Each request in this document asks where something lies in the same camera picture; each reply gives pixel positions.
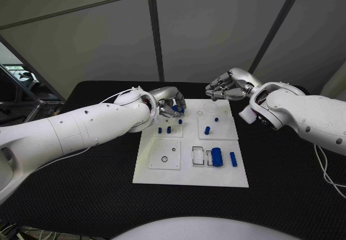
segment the white board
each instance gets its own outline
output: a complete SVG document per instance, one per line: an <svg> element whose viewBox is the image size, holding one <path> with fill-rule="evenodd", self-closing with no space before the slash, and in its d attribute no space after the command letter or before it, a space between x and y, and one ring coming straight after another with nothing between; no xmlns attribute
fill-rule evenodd
<svg viewBox="0 0 346 240"><path fill-rule="evenodd" d="M186 99L186 106L182 124L179 124L180 118L157 116L154 125L141 132L133 183L248 188L229 102L226 100L212 102L209 99ZM205 126L199 127L199 119L203 119L203 124L212 126L208 135L210 138L200 139L199 137L199 128L205 128ZM212 130L216 130L215 124L222 124L225 130L232 129L232 135L225 139L221 139L221 136L213 138L213 134L216 134L212 132ZM172 131L179 129L170 137L169 126ZM193 166L193 147L203 148L205 165L199 167ZM221 167L208 166L208 151L212 148L221 148L223 161ZM180 158L177 159L177 155L174 155L174 162L170 162L172 157L167 157L167 155L172 156L179 151ZM231 152L235 153L236 167L232 166Z"/></svg>

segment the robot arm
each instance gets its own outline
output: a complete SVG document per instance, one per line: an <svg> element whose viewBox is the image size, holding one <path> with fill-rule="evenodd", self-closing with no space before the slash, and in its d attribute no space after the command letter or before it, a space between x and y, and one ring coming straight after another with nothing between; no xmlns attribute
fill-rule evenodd
<svg viewBox="0 0 346 240"><path fill-rule="evenodd" d="M138 87L120 95L114 103L99 103L53 117L0 127L0 203L49 161L127 132L140 132L154 123L157 111L166 117L182 118L185 114L170 108L173 99L186 109L176 87L151 92Z"/></svg>
<svg viewBox="0 0 346 240"><path fill-rule="evenodd" d="M249 124L259 120L274 130L288 125L304 140L346 155L346 102L319 95L307 96L281 82L262 84L239 68L221 75L205 90L213 100L236 101L249 97L249 104L239 113Z"/></svg>

